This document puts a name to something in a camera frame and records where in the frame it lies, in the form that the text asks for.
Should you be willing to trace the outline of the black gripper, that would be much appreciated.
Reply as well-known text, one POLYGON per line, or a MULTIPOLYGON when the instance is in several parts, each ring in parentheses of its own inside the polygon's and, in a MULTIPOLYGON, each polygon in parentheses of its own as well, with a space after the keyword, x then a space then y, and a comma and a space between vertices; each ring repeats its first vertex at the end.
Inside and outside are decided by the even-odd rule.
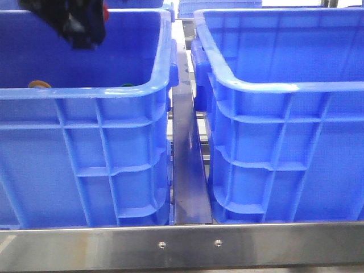
POLYGON ((94 49, 106 37, 104 1, 19 1, 74 49, 94 49))

